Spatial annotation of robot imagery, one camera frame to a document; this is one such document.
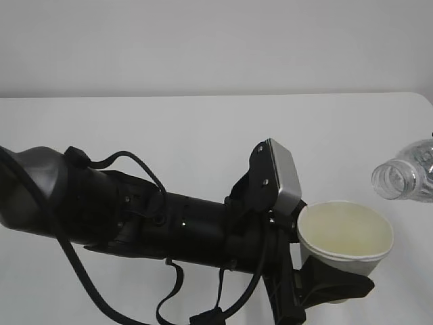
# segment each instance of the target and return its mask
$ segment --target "white surface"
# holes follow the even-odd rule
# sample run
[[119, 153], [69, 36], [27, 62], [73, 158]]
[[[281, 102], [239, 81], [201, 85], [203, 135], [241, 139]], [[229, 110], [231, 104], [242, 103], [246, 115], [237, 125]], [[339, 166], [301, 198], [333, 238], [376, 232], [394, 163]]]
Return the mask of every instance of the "white surface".
[[2, 0], [0, 97], [417, 91], [431, 0]]
[[[291, 150], [307, 202], [359, 202], [387, 216], [395, 230], [393, 251], [371, 274], [375, 290], [309, 309], [308, 324], [431, 324], [433, 206], [383, 200], [370, 175], [405, 144], [430, 137], [432, 118], [432, 106], [413, 93], [0, 100], [0, 139], [13, 151], [73, 145], [95, 160], [130, 150], [171, 192], [222, 202], [248, 168], [253, 147], [274, 137]], [[114, 167], [143, 175], [126, 159]], [[156, 323], [154, 308], [175, 280], [171, 267], [77, 249], [110, 304]], [[185, 264], [185, 271], [182, 291], [163, 310], [177, 324], [211, 308], [217, 295], [215, 269]], [[249, 279], [227, 274], [223, 307]], [[2, 227], [0, 315], [2, 324], [113, 324], [90, 302], [54, 240]], [[228, 324], [272, 324], [261, 283]]]

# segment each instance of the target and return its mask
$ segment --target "white paper cup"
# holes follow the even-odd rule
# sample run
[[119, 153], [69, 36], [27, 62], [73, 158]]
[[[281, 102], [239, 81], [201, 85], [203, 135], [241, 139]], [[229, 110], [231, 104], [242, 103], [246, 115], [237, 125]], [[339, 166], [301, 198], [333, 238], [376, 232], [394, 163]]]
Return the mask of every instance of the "white paper cup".
[[394, 244], [388, 220], [371, 208], [347, 201], [304, 207], [298, 218], [298, 237], [302, 263], [312, 255], [362, 276], [368, 276]]

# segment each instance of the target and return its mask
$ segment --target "clear plastic bottle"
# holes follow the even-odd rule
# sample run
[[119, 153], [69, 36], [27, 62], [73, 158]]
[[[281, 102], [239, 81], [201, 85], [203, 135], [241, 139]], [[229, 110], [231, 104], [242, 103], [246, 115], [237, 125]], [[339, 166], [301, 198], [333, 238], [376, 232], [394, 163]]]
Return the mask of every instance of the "clear plastic bottle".
[[433, 202], [433, 139], [415, 142], [377, 167], [374, 190], [388, 200]]

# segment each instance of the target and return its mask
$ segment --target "black robotic arm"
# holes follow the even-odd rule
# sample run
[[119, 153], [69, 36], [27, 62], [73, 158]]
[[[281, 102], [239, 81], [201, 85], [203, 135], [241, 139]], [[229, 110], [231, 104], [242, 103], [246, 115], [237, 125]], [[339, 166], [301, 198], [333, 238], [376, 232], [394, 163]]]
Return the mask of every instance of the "black robotic arm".
[[[155, 183], [119, 171], [100, 171], [129, 156]], [[216, 306], [190, 318], [194, 324], [224, 324], [248, 300], [263, 277], [275, 324], [305, 321], [305, 309], [364, 297], [374, 287], [364, 276], [334, 269], [309, 257], [293, 269], [290, 243], [298, 242], [296, 221], [305, 203], [292, 155], [273, 139], [259, 143], [248, 172], [224, 203], [167, 193], [135, 155], [119, 152], [92, 162], [69, 147], [13, 153], [0, 147], [0, 222], [13, 230], [56, 237], [99, 309], [120, 324], [140, 322], [111, 309], [91, 283], [70, 241], [121, 257], [166, 259], [253, 273], [245, 293], [229, 309]], [[168, 325], [157, 310], [157, 320]]]

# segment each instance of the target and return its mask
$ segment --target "black cable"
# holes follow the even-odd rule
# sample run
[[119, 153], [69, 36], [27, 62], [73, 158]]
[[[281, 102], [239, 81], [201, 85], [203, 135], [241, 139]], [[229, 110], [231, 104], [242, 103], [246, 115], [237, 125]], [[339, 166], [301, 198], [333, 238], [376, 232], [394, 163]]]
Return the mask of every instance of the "black cable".
[[223, 267], [221, 269], [219, 269], [219, 271], [218, 271], [219, 283], [218, 283], [218, 295], [216, 296], [217, 302], [215, 303], [215, 308], [217, 308], [219, 306], [219, 302], [221, 300], [221, 295], [223, 294], [224, 271], [225, 271], [225, 268], [223, 268]]
[[[254, 270], [254, 274], [251, 278], [250, 283], [248, 284], [246, 290], [242, 294], [242, 296], [227, 310], [223, 312], [223, 317], [226, 320], [227, 318], [231, 317], [235, 313], [241, 309], [245, 303], [248, 301], [248, 299], [251, 297], [252, 293], [257, 287], [257, 284], [260, 281], [260, 278], [263, 273], [263, 268], [265, 267], [265, 261], [267, 256], [267, 250], [268, 250], [268, 243], [269, 243], [269, 220], [266, 216], [260, 216], [261, 222], [262, 222], [262, 229], [263, 229], [263, 239], [262, 239], [262, 251], [260, 253], [260, 259], [258, 261], [257, 267]], [[214, 322], [212, 320], [209, 322], [209, 325], [217, 324], [217, 322]]]
[[167, 297], [165, 297], [163, 300], [161, 300], [160, 303], [158, 304], [158, 306], [156, 307], [155, 315], [156, 315], [156, 320], [158, 321], [158, 323], [160, 323], [160, 325], [174, 325], [174, 324], [170, 323], [169, 321], [165, 320], [161, 316], [160, 309], [161, 309], [162, 305], [167, 300], [174, 297], [181, 290], [182, 284], [183, 284], [183, 279], [184, 279], [185, 275], [183, 273], [182, 267], [180, 267], [177, 264], [174, 264], [171, 259], [167, 259], [165, 263], [169, 266], [173, 266], [176, 269], [176, 282], [175, 282], [175, 286], [173, 287], [171, 292], [167, 295]]
[[[145, 168], [142, 166], [145, 171], [149, 170], [148, 167], [141, 162], [135, 155], [129, 153], [129, 152], [118, 152], [117, 154], [112, 155], [111, 157], [95, 163], [96, 167], [104, 166], [105, 164], [109, 163], [110, 161], [116, 160], [119, 156], [124, 155], [129, 156], [133, 160], [137, 159], [137, 163], [139, 163], [140, 166], [145, 166]], [[61, 225], [59, 224], [56, 216], [54, 215], [54, 212], [52, 211], [51, 207], [49, 206], [49, 203], [42, 193], [42, 191], [39, 189], [38, 185], [33, 181], [33, 179], [30, 177], [30, 175], [24, 170], [24, 168], [15, 161], [6, 151], [4, 148], [0, 146], [0, 162], [2, 162], [10, 171], [18, 178], [18, 180], [21, 182], [21, 184], [28, 190], [30, 195], [35, 200], [36, 204], [40, 208], [43, 216], [47, 218], [48, 224], [51, 228], [51, 232], [54, 234], [55, 238], [59, 242], [61, 248], [63, 249], [66, 257], [68, 258], [73, 270], [75, 271], [78, 279], [80, 280], [81, 284], [83, 285], [83, 288], [86, 290], [87, 294], [89, 295], [92, 302], [96, 305], [96, 307], [107, 317], [109, 317], [111, 320], [122, 324], [122, 325], [148, 325], [146, 323], [138, 322], [137, 320], [133, 320], [125, 315], [122, 315], [121, 313], [117, 312], [116, 310], [112, 309], [104, 300], [104, 298], [100, 295], [100, 293], [97, 291], [95, 285], [92, 283], [88, 273], [86, 272], [86, 269], [84, 268], [83, 264], [81, 263], [81, 260], [79, 259], [76, 251], [72, 247], [67, 235], [63, 231]], [[164, 186], [159, 182], [159, 180], [156, 178], [156, 176], [150, 171], [149, 173], [150, 177], [154, 179], [155, 183], [160, 186], [161, 192], [163, 197], [166, 196], [166, 191]], [[265, 218], [262, 218], [263, 223], [263, 247], [262, 252], [260, 255], [260, 260], [258, 262], [257, 268], [254, 272], [253, 277], [251, 278], [251, 281], [247, 287], [247, 289], [244, 291], [242, 296], [227, 310], [225, 310], [222, 314], [218, 315], [217, 317], [211, 319], [209, 322], [206, 323], [206, 325], [215, 325], [218, 324], [218, 322], [221, 322], [222, 320], [226, 320], [227, 318], [231, 317], [234, 313], [236, 313], [242, 306], [246, 303], [246, 301], [251, 297], [252, 293], [254, 292], [254, 289], [257, 287], [257, 284], [260, 280], [261, 274], [263, 272], [263, 267], [265, 265], [266, 260], [266, 254], [267, 254], [267, 247], [268, 247], [268, 237], [269, 237], [269, 225], [267, 223], [267, 220]]]
[[158, 186], [158, 188], [161, 191], [161, 195], [162, 195], [160, 212], [164, 212], [164, 209], [165, 209], [166, 204], [167, 204], [167, 191], [166, 191], [165, 187], [162, 185], [160, 180], [155, 176], [155, 174], [152, 172], [152, 170], [140, 158], [135, 156], [132, 152], [129, 152], [129, 151], [116, 152], [115, 154], [112, 154], [111, 156], [109, 156], [107, 159], [104, 159], [101, 161], [92, 161], [90, 163], [89, 167], [93, 168], [93, 169], [105, 169], [105, 168], [109, 167], [110, 165], [112, 165], [117, 158], [122, 157], [122, 156], [129, 157], [132, 160], [134, 160], [150, 176], [150, 178], [155, 182], [156, 186]]

